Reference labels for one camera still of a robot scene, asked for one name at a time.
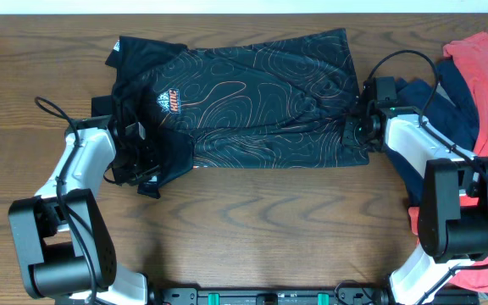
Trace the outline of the black patterned sports jersey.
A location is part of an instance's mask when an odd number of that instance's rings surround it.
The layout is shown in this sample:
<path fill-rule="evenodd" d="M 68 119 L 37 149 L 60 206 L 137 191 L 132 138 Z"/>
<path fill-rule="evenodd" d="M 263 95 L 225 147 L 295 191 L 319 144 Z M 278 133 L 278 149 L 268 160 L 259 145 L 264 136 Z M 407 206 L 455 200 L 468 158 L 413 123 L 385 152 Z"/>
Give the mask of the black patterned sports jersey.
<path fill-rule="evenodd" d="M 194 168 L 290 169 L 365 165 L 362 148 L 342 142 L 359 98 L 347 34 L 334 29 L 240 47 L 121 36 L 107 58 L 112 91 L 94 97 L 95 116 L 145 129 L 160 189 Z"/>

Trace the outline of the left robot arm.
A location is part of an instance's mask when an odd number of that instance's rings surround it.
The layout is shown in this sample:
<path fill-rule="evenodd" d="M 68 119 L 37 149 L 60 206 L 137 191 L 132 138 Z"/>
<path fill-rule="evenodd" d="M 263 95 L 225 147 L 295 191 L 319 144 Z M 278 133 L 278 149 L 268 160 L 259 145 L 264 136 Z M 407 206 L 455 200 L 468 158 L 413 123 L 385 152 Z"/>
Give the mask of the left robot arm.
<path fill-rule="evenodd" d="M 27 294 L 58 304 L 160 304 L 142 273 L 118 263 L 96 198 L 117 157 L 114 119 L 74 120 L 53 173 L 8 220 Z"/>

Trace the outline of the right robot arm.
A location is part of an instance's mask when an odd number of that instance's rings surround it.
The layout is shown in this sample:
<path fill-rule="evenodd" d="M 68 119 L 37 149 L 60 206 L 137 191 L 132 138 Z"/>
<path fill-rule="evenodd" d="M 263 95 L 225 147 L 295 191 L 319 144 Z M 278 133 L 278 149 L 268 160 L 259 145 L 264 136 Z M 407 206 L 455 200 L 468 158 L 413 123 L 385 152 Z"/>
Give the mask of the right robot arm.
<path fill-rule="evenodd" d="M 457 273 L 488 269 L 488 157 L 442 135 L 416 108 L 351 111 L 346 147 L 393 151 L 423 180 L 419 244 L 389 276 L 389 301 L 424 304 Z"/>

